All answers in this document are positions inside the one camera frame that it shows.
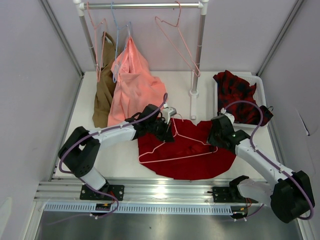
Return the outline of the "red skirt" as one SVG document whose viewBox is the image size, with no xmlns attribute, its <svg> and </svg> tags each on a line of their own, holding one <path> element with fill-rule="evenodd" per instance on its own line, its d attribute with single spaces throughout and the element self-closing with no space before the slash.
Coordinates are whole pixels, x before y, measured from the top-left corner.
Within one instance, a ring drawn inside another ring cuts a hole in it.
<svg viewBox="0 0 320 240">
<path fill-rule="evenodd" d="M 181 135 L 193 138 L 208 144 L 207 139 L 212 126 L 211 121 L 200 121 L 198 124 L 187 119 L 174 119 L 176 128 Z M 151 152 L 163 142 L 154 135 L 148 133 L 138 138 L 138 155 Z M 212 145 L 202 145 L 200 142 L 189 140 L 180 136 L 174 137 L 174 142 L 166 142 L 152 154 L 140 158 L 142 162 L 156 161 L 170 158 L 192 156 L 213 151 Z M 141 164 L 157 175 L 173 178 L 175 180 L 203 180 L 212 179 L 228 171 L 236 155 L 224 148 L 212 154 L 196 156 L 186 159 Z"/>
</svg>

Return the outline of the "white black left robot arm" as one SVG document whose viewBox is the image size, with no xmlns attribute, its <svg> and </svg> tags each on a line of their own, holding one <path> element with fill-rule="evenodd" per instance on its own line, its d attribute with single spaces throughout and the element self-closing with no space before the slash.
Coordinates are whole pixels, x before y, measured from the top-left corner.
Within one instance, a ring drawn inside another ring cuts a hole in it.
<svg viewBox="0 0 320 240">
<path fill-rule="evenodd" d="M 60 165 L 66 165 L 71 174 L 83 181 L 81 200 L 122 200 L 109 182 L 94 167 L 102 147 L 133 141 L 146 134 L 154 135 L 161 142 L 173 142 L 171 119 L 177 111 L 167 105 L 163 109 L 149 104 L 142 112 L 134 114 L 120 124 L 89 131 L 77 127 L 58 152 Z"/>
</svg>

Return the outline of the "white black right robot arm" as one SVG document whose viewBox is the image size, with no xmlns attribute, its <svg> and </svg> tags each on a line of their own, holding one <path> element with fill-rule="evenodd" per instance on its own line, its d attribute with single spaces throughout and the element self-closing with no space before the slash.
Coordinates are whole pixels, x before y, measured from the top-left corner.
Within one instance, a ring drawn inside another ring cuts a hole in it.
<svg viewBox="0 0 320 240">
<path fill-rule="evenodd" d="M 229 114 L 211 119 L 208 143 L 227 150 L 245 160 L 266 183 L 245 177 L 228 189 L 234 202 L 250 198 L 270 207 L 275 216 L 284 223 L 295 219 L 309 220 L 314 215 L 315 200 L 309 176 L 302 170 L 292 169 L 269 158 L 254 144 L 245 131 L 235 131 Z"/>
</svg>

